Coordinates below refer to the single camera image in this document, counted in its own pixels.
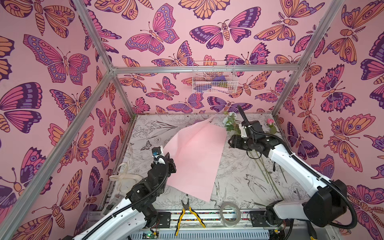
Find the clear tape roll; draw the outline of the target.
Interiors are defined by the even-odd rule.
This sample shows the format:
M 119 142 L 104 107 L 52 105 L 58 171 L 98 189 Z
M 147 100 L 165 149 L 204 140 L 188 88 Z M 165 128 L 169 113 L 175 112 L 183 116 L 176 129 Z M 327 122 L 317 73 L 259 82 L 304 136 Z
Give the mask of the clear tape roll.
M 232 202 L 223 202 L 219 215 L 221 223 L 227 228 L 235 227 L 242 218 L 239 207 Z

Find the aluminium front rail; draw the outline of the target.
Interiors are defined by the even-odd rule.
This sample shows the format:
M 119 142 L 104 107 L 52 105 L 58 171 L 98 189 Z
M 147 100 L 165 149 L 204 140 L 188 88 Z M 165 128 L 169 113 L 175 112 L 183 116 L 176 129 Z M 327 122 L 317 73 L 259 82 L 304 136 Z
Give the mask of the aluminium front rail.
M 243 210 L 240 222 L 232 228 L 220 221 L 219 210 L 198 211 L 204 225 L 190 212 L 184 216 L 180 211 L 170 211 L 169 229 L 143 228 L 125 240 L 310 240 L 304 221 L 283 221 L 280 226 L 252 227 L 248 210 Z M 333 227 L 313 226 L 318 240 L 341 240 L 343 236 Z

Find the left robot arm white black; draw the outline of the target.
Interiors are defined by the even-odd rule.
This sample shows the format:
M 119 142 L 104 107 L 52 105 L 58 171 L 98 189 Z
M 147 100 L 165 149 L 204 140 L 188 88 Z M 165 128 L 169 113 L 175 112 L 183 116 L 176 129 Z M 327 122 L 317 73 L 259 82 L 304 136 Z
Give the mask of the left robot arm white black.
M 168 178 L 176 172 L 174 160 L 164 148 L 152 148 L 153 162 L 148 176 L 135 184 L 101 220 L 73 240 L 124 240 L 156 224 L 158 211 L 153 203 L 164 193 Z

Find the white fake rose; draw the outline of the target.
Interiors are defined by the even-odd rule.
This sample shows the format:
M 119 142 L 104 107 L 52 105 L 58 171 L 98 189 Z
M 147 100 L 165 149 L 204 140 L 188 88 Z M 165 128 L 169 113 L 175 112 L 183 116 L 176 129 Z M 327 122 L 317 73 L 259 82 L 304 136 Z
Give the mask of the white fake rose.
M 225 112 L 225 118 L 223 119 L 223 124 L 229 134 L 234 134 L 234 135 L 241 134 L 239 121 L 237 120 L 237 114 L 235 112 Z

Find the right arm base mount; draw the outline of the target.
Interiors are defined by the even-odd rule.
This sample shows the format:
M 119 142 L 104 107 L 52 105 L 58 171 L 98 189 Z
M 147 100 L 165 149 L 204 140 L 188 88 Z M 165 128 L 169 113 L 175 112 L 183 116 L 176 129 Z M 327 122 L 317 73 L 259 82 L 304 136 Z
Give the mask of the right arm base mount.
M 252 227 L 269 227 L 269 223 L 267 221 L 267 211 L 250 211 L 249 212 L 249 220 L 252 223 Z

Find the small pink fake rose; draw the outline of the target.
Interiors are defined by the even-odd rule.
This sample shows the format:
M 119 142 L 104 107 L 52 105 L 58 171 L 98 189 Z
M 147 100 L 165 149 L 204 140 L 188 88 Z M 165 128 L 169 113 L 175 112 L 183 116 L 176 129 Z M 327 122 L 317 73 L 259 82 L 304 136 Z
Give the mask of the small pink fake rose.
M 268 119 L 267 120 L 267 126 L 270 128 L 270 134 L 274 135 L 277 133 L 277 128 L 275 126 L 275 120 Z

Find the cream ribbon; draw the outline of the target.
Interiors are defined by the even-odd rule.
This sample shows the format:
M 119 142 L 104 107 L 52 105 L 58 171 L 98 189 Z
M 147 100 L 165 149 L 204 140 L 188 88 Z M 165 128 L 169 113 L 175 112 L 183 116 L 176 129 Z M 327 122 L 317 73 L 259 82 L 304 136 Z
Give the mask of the cream ribbon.
M 117 170 L 118 173 L 109 176 L 109 180 L 116 184 L 116 189 L 121 195 L 127 194 L 135 184 L 143 179 L 140 175 L 129 173 L 129 163 L 127 162 L 121 163 Z

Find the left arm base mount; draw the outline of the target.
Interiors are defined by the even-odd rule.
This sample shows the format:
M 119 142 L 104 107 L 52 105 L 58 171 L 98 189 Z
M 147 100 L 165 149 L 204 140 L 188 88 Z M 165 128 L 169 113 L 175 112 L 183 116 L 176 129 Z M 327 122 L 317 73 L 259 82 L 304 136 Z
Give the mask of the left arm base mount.
M 156 218 L 150 219 L 147 227 L 150 229 L 169 229 L 171 225 L 171 212 L 158 212 Z

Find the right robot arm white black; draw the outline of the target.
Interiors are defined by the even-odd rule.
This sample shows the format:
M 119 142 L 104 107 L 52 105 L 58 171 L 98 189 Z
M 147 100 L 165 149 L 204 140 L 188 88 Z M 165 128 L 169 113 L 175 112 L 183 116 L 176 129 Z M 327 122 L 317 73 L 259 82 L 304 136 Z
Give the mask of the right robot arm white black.
M 347 198 L 347 186 L 342 181 L 333 181 L 313 169 L 280 137 L 265 133 L 260 122 L 250 122 L 243 109 L 238 110 L 243 118 L 239 126 L 241 133 L 229 139 L 230 147 L 255 151 L 269 158 L 290 174 L 309 196 L 309 200 L 304 202 L 276 201 L 269 204 L 266 207 L 269 225 L 291 219 L 307 221 L 321 228 L 330 225 L 350 230 L 357 226 L 357 212 Z

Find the purple pink wrapping paper sheet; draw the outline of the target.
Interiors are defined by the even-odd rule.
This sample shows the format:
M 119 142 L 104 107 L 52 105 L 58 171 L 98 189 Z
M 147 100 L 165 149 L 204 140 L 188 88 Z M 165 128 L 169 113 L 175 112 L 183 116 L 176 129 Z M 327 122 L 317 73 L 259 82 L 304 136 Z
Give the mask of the purple pink wrapping paper sheet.
M 167 185 L 205 202 L 210 201 L 227 138 L 226 129 L 212 124 L 213 119 L 179 130 L 164 148 L 176 166 Z

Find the black yellow screwdriver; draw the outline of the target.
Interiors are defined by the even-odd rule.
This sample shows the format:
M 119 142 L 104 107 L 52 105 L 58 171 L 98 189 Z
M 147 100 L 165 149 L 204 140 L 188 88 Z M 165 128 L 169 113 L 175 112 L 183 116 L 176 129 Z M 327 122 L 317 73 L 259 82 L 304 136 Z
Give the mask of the black yellow screwdriver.
M 310 237 L 310 240 L 317 240 L 318 239 L 317 232 L 312 226 L 311 222 L 306 222 L 306 225 L 307 225 L 307 232 Z

